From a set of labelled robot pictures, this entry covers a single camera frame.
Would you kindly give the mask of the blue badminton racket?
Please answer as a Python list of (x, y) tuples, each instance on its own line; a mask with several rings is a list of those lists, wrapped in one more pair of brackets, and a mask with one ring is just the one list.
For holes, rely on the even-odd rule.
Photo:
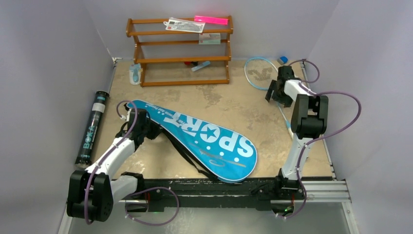
[(266, 58), (253, 57), (245, 62), (244, 74), (254, 88), (267, 91), (271, 81), (278, 76), (278, 68)]

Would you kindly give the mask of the black shuttlecock tube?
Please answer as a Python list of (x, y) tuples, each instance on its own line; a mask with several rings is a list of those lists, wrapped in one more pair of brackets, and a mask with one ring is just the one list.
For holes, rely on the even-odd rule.
[(84, 169), (92, 164), (94, 140), (100, 128), (109, 98), (109, 93), (105, 91), (97, 91), (95, 94), (87, 126), (75, 160), (75, 166), (78, 168)]

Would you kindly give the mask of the blue racket bag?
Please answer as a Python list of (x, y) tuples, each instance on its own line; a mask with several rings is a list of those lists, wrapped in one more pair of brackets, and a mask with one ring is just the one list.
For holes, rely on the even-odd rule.
[(207, 178), (237, 183), (254, 171), (258, 153), (245, 136), (138, 99), (125, 107), (131, 109), (134, 106), (145, 109), (157, 131), (162, 132), (180, 155)]

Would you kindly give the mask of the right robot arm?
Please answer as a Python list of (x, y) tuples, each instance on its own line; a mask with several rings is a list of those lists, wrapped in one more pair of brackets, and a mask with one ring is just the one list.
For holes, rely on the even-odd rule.
[(278, 68), (277, 79), (269, 85), (265, 100), (271, 99), (284, 107), (295, 104), (290, 120), (292, 147), (277, 176), (280, 181), (273, 186), (277, 197), (286, 198), (299, 187), (309, 145), (326, 131), (329, 100), (326, 95), (318, 95), (303, 85), (302, 80), (295, 77), (292, 67), (285, 65)]

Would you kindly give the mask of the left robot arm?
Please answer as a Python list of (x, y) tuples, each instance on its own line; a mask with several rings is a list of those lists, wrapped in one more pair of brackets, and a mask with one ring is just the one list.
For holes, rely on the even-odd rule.
[(114, 203), (129, 195), (140, 199), (145, 194), (143, 177), (137, 173), (125, 173), (119, 179), (113, 176), (120, 166), (136, 152), (146, 138), (155, 138), (157, 125), (146, 109), (130, 109), (128, 130), (121, 129), (111, 147), (93, 165), (85, 170), (76, 170), (70, 176), (66, 214), (81, 218), (86, 223), (106, 221)]

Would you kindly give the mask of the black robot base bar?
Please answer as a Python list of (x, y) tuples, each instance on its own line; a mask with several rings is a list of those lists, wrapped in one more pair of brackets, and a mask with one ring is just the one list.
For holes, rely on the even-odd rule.
[(295, 201), (303, 201), (304, 188), (297, 181), (284, 182), (279, 177), (247, 178), (239, 183), (212, 181), (207, 178), (143, 179), (135, 195), (150, 212), (165, 208), (253, 208), (257, 211), (283, 213)]

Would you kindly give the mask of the blue and grey eraser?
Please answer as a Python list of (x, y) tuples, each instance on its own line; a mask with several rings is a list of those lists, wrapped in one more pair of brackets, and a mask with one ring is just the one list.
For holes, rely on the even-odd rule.
[(285, 56), (279, 57), (279, 58), (277, 59), (277, 62), (278, 62), (280, 65), (285, 65), (285, 64), (288, 63), (288, 58), (285, 57)]

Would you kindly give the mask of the light blue packaged tool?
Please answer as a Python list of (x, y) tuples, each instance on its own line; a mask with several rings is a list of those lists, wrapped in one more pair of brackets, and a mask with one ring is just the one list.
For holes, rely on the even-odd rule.
[(132, 64), (129, 66), (129, 78), (132, 85), (139, 85), (141, 78), (141, 64)]

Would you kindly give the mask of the red and black small object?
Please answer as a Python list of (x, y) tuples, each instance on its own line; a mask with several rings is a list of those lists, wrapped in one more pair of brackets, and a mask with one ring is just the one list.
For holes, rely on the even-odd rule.
[(198, 61), (184, 61), (186, 66), (198, 66)]

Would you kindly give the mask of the small white box on shelf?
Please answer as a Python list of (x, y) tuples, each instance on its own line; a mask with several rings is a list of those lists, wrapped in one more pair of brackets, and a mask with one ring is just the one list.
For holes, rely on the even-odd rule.
[(199, 34), (200, 45), (217, 45), (221, 44), (221, 34), (220, 33), (201, 33)]

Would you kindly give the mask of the pink fluorescent ruler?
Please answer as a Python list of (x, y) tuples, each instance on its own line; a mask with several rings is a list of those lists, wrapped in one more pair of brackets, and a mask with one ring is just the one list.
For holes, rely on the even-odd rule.
[(206, 16), (194, 16), (194, 21), (218, 25), (228, 25), (227, 18), (206, 17)]

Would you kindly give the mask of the clear packaged item on shelf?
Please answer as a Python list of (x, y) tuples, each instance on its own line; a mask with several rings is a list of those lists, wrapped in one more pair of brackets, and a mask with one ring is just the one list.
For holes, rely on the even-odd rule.
[(189, 33), (203, 33), (205, 27), (204, 22), (195, 22), (176, 18), (169, 18), (168, 21), (164, 21), (163, 24), (166, 26), (166, 30), (168, 31)]

